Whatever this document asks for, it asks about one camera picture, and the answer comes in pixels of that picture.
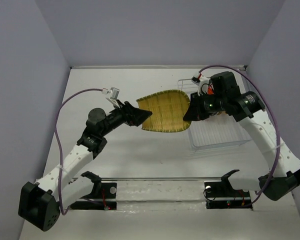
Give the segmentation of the bamboo pattern tray plate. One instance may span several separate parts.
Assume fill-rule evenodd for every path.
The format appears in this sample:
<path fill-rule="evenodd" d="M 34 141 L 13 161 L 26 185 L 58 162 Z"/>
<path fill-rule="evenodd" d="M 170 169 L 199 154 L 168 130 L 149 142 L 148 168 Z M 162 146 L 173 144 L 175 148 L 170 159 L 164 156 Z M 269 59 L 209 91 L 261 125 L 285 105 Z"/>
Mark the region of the bamboo pattern tray plate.
<path fill-rule="evenodd" d="M 141 110 L 152 112 L 141 129 L 149 132 L 178 133 L 187 130 L 191 121 L 183 117 L 190 106 L 188 95 L 178 89 L 159 91 L 136 100 Z"/>

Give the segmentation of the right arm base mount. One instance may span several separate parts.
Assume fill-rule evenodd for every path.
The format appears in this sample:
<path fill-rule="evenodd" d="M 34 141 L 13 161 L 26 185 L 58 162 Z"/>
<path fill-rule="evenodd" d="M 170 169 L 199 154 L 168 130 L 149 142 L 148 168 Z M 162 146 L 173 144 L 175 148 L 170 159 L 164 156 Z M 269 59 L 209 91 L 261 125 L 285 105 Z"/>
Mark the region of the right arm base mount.
<path fill-rule="evenodd" d="M 221 181 L 204 183 L 203 196 L 206 208 L 214 209 L 252 209 L 250 193 L 232 189 Z"/>

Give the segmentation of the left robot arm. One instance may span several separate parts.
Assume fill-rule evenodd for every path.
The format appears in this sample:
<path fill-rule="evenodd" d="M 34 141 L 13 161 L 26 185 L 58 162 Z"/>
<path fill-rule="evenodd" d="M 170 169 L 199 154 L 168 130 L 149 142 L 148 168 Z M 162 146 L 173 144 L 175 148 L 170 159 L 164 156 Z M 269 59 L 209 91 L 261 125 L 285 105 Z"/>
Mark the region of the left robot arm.
<path fill-rule="evenodd" d="M 45 176 L 21 188 L 18 215 L 46 232 L 74 202 L 84 196 L 98 196 L 101 178 L 81 170 L 102 152 L 107 134 L 122 124 L 138 127 L 151 115 L 151 111 L 136 108 L 127 101 L 120 102 L 109 114 L 102 108 L 92 109 L 81 137 L 69 154 Z"/>

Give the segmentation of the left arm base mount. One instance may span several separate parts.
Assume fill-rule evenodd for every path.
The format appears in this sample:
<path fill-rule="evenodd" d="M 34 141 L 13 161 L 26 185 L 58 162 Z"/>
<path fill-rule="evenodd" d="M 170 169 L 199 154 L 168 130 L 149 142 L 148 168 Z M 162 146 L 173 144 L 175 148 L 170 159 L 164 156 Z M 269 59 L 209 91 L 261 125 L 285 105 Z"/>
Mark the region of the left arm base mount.
<path fill-rule="evenodd" d="M 71 210 L 112 211 L 117 209 L 117 183 L 101 182 L 92 192 L 70 205 Z"/>

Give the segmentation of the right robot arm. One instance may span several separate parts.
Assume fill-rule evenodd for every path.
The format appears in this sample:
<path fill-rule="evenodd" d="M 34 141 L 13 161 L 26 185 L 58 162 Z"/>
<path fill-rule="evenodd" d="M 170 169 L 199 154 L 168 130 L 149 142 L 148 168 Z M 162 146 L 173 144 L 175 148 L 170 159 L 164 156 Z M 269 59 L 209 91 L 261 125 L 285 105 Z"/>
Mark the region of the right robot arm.
<path fill-rule="evenodd" d="M 230 71 L 210 77 L 197 73 L 191 80 L 198 89 L 190 95 L 183 120 L 204 121 L 226 113 L 249 134 L 269 168 L 269 173 L 259 177 L 244 176 L 239 169 L 225 174 L 220 183 L 225 196 L 238 190 L 261 191 L 268 199 L 278 201 L 300 185 L 300 160 L 277 135 L 275 122 L 270 120 L 265 104 L 255 92 L 242 93 Z"/>

